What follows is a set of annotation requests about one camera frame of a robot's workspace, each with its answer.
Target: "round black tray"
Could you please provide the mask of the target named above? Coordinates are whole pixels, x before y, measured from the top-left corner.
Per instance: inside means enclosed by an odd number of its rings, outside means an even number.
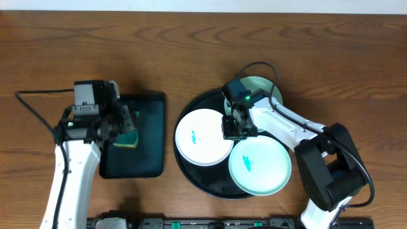
[[[251,194],[241,190],[231,178],[229,173],[229,156],[216,165],[206,167],[190,163],[179,153],[175,140],[178,123],[189,112],[197,109],[213,109],[223,115],[226,115],[224,111],[224,96],[222,91],[220,89],[215,89],[198,96],[186,106],[178,118],[177,125],[174,130],[173,144],[174,153],[179,168],[183,172],[186,179],[188,179],[198,189],[209,195],[230,200],[251,197]],[[269,133],[261,133],[261,135],[274,138]]]

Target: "green connector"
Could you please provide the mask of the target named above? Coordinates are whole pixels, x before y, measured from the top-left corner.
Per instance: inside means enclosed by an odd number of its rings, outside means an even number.
[[[171,229],[181,229],[181,223],[173,222]]]

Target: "black cord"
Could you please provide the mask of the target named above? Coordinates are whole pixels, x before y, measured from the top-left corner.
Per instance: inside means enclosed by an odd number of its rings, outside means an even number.
[[[263,64],[263,65],[269,66],[269,67],[271,67],[273,69],[275,81],[274,81],[273,86],[272,86],[272,88],[270,90],[270,105],[272,106],[273,111],[278,112],[278,114],[280,114],[284,118],[287,118],[289,121],[297,124],[298,126],[303,128],[304,130],[311,131],[311,132],[323,137],[325,140],[329,141],[332,145],[336,146],[337,148],[340,148],[342,150],[342,152],[346,153],[351,159],[353,159],[353,161],[355,161],[355,163],[357,164],[357,167],[362,171],[362,174],[363,174],[364,178],[367,180],[367,182],[369,184],[369,187],[370,187],[370,197],[369,197],[369,199],[366,202],[363,202],[363,203],[360,203],[360,204],[345,204],[345,205],[342,205],[340,207],[341,210],[344,210],[344,208],[346,208],[346,207],[365,207],[365,206],[369,205],[370,203],[372,203],[373,199],[375,198],[375,186],[373,185],[373,181],[371,179],[371,176],[369,175],[368,171],[362,166],[362,164],[353,156],[353,154],[350,152],[350,150],[345,145],[343,145],[342,143],[336,141],[335,139],[330,138],[328,135],[308,127],[306,123],[300,123],[300,122],[294,120],[293,118],[289,117],[288,115],[286,115],[282,111],[280,111],[280,109],[277,108],[278,104],[276,104],[276,105],[273,104],[272,95],[273,95],[273,91],[274,91],[274,86],[277,85],[277,81],[279,79],[279,74],[278,74],[276,68],[272,64],[269,64],[267,62],[262,62],[262,61],[253,62],[253,63],[248,64],[245,67],[243,67],[236,74],[236,77],[240,77],[245,69],[247,69],[248,67],[253,66],[255,64]]]
[[[57,225],[58,225],[58,218],[59,218],[59,210],[60,210],[60,206],[62,203],[62,197],[64,196],[66,180],[67,180],[68,173],[69,173],[68,159],[67,159],[65,149],[62,145],[62,140],[58,139],[57,135],[53,131],[50,124],[36,110],[34,110],[34,108],[32,108],[30,105],[28,105],[28,103],[26,103],[21,98],[20,94],[50,94],[50,93],[62,93],[62,92],[73,92],[73,91],[74,91],[73,89],[62,89],[62,90],[31,90],[31,91],[15,92],[15,97],[18,99],[18,101],[20,101],[25,106],[25,108],[27,108],[35,117],[37,117],[41,121],[41,123],[44,124],[44,126],[48,129],[48,131],[51,132],[55,142],[61,148],[62,156],[64,157],[64,174],[62,176],[61,187],[60,187],[60,191],[58,194],[57,204],[55,206],[55,212],[53,215],[53,223],[52,223],[53,229],[56,229],[58,227]]]

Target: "teal design on plate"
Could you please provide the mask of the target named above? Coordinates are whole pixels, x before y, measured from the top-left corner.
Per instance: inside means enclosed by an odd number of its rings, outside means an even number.
[[[197,138],[195,137],[195,131],[192,130],[192,142],[193,144],[197,143]]]
[[[253,162],[251,162],[251,161],[249,160],[249,157],[248,157],[248,156],[243,156],[243,162],[244,162],[244,165],[246,166],[246,169],[250,172],[250,171],[252,170],[251,164],[252,164]]]

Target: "light green plate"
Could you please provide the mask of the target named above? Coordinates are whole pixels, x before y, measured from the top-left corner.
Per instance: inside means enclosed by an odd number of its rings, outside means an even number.
[[[229,171],[234,182],[252,195],[271,195],[281,190],[291,175],[287,150],[266,136],[248,137],[231,151]]]

